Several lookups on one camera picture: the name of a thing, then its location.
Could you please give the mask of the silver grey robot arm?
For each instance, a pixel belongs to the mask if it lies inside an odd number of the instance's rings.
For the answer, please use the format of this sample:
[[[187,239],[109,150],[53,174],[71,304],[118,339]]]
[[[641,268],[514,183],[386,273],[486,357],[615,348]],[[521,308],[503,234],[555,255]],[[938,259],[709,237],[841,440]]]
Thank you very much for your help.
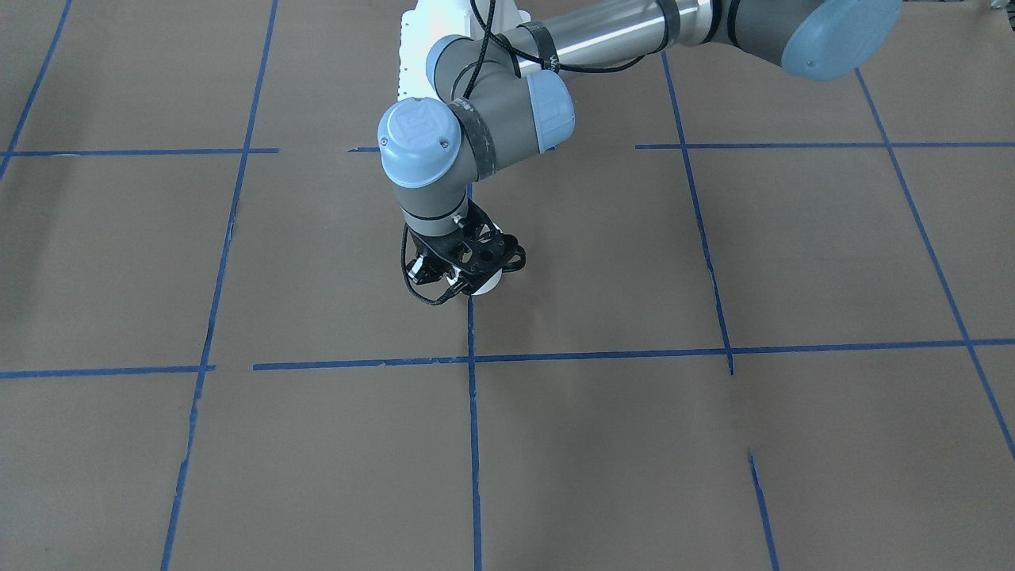
[[[511,1],[420,1],[401,22],[398,100],[377,127],[404,218],[410,290],[445,303],[523,268],[525,249],[468,195],[473,183],[557,148],[576,115],[566,81],[613,75],[675,46],[719,42],[812,81],[866,62],[899,1],[602,1],[525,21]]]

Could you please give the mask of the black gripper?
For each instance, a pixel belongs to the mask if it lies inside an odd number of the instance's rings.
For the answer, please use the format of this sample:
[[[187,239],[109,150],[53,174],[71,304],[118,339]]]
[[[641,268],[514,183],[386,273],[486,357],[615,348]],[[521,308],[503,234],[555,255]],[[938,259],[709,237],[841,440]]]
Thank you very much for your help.
[[[424,220],[405,211],[404,220],[417,248],[416,258],[406,263],[406,278],[414,286],[438,282],[445,274],[477,276],[477,263],[460,258],[470,252],[477,231],[475,210],[457,211],[439,220]]]

